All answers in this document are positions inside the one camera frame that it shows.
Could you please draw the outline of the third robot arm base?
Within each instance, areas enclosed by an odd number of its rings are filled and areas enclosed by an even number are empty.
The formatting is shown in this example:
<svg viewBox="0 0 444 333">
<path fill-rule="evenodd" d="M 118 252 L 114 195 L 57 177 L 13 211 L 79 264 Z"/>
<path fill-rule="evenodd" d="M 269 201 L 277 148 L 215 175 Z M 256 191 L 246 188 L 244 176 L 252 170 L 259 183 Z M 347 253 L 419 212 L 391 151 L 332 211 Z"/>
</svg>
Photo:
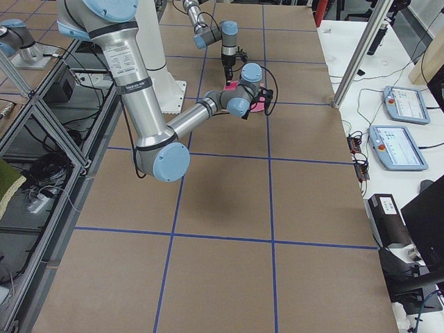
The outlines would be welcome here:
<svg viewBox="0 0 444 333">
<path fill-rule="evenodd" d="M 20 19 L 1 22 L 1 51 L 19 69 L 43 70 L 49 62 L 25 23 Z"/>
</svg>

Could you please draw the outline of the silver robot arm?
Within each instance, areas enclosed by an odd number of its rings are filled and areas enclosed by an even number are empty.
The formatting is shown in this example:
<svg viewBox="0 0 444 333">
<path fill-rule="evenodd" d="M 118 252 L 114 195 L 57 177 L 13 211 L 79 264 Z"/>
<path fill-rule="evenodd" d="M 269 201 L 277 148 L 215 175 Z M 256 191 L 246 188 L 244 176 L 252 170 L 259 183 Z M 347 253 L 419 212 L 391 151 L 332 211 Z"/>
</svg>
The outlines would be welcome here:
<svg viewBox="0 0 444 333">
<path fill-rule="evenodd" d="M 194 28 L 194 43 L 198 49 L 204 49 L 216 42 L 221 42 L 221 62 L 225 75 L 225 85 L 231 86 L 234 66 L 239 58 L 243 63 L 248 61 L 247 53 L 240 48 L 237 42 L 237 22 L 223 20 L 209 26 L 205 23 L 200 5 L 203 1 L 182 1 L 182 7 L 190 18 Z"/>
<path fill-rule="evenodd" d="M 246 119 L 258 104 L 275 105 L 273 91 L 262 86 L 262 67 L 245 64 L 234 89 L 211 91 L 171 121 L 160 101 L 179 87 L 165 67 L 158 16 L 153 1 L 59 1 L 59 31 L 100 46 L 117 93 L 137 132 L 135 167 L 163 182 L 186 173 L 190 154 L 180 139 L 219 111 Z"/>
</svg>

